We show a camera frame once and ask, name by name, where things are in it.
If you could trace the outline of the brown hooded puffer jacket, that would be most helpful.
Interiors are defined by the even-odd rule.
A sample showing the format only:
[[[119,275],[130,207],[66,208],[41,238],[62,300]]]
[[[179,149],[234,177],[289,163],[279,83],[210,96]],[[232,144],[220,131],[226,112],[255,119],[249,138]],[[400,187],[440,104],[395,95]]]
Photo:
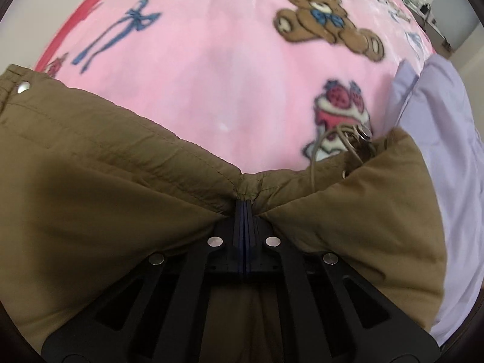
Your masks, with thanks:
[[[1,77],[1,301],[30,346],[160,249],[239,200],[305,252],[333,251],[423,329],[446,244],[423,156],[402,129],[303,171],[245,174],[92,93],[12,65]]]

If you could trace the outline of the grey bedside table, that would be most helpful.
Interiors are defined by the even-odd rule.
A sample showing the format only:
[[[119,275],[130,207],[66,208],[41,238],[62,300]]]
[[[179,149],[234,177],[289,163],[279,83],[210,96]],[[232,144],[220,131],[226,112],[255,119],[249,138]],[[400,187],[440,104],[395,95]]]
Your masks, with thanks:
[[[413,0],[402,0],[406,5],[415,21],[420,25],[424,33],[429,38],[432,47],[445,58],[449,58],[453,54],[453,48],[450,46],[447,38],[437,28],[436,20],[431,15],[431,5],[426,2],[422,6],[418,7]]]

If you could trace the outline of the lavender padded garment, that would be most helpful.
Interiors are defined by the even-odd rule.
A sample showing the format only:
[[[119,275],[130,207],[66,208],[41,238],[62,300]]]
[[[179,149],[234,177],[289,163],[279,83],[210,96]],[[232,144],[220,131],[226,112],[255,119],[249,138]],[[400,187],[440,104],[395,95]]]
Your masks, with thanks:
[[[447,249],[444,298],[431,335],[446,342],[463,324],[483,282],[483,143],[459,73],[438,54],[416,72],[402,61],[379,133],[404,129],[432,179]]]

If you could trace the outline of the pink cartoon fleece blanket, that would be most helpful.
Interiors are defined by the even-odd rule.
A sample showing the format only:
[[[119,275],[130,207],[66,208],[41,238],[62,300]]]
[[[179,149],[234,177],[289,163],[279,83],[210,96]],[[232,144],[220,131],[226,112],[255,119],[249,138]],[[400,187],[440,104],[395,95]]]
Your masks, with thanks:
[[[432,53],[401,0],[85,0],[36,68],[255,173],[378,129],[400,62]]]

